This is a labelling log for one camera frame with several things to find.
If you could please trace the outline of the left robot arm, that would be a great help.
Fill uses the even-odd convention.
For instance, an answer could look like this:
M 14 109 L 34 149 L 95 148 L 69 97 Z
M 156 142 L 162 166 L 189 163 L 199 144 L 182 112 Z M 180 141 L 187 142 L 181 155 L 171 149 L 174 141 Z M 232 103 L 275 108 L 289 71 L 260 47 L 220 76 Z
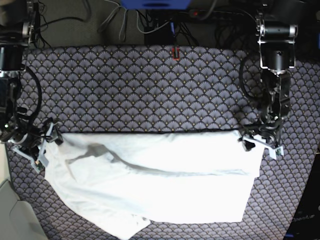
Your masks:
M 239 141 L 246 151 L 257 145 L 268 149 L 269 156 L 276 159 L 284 155 L 281 132 L 284 120 L 290 112 L 290 69 L 296 66 L 295 42 L 298 24 L 308 2 L 306 0 L 274 0 L 264 3 L 255 21 L 262 95 L 251 96 L 245 88 L 243 70 L 239 69 L 239 83 L 243 93 L 257 103 L 257 123 L 245 125 L 239 131 Z

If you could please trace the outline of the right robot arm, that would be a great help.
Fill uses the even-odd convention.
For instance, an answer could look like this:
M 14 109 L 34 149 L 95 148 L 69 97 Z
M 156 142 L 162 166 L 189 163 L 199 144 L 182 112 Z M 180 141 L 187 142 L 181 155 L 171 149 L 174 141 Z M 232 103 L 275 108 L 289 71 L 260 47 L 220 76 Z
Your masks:
M 45 157 L 48 143 L 63 143 L 57 122 L 48 119 L 42 128 L 34 126 L 34 121 L 42 107 L 42 88 L 39 78 L 25 64 L 23 54 L 40 35 L 39 12 L 31 0 L 3 0 L 0 3 L 0 139 L 12 142 L 14 151 L 29 160 L 33 169 L 39 172 L 48 165 Z M 261 81 L 264 85 L 260 102 L 260 119 L 255 124 L 239 129 L 239 141 L 246 151 L 260 143 L 255 135 L 264 138 L 263 146 L 269 156 L 277 159 L 284 154 L 281 146 L 281 132 L 291 85 L 288 74 L 288 52 L 285 51 L 287 24 L 278 21 L 270 13 L 260 13 L 256 17 Z M 35 81 L 37 105 L 32 114 L 17 105 L 22 92 L 21 73 L 28 73 Z

